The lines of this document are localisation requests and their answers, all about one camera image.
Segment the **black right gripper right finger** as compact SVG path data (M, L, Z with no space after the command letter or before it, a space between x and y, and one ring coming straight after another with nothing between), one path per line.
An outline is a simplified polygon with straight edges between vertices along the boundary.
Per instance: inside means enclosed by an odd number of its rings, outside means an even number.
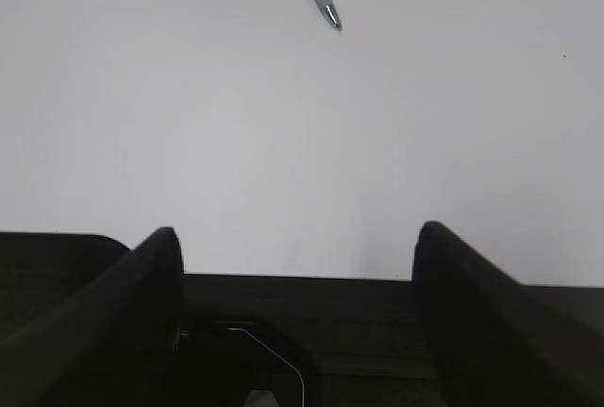
M602 405L602 333L530 296L439 222L420 230L411 285L448 405Z

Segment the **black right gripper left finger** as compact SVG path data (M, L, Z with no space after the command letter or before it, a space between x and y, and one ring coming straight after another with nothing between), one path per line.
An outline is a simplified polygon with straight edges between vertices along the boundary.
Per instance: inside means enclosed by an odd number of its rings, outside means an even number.
M93 234L3 233L2 404L157 404L183 278L170 228L134 248Z

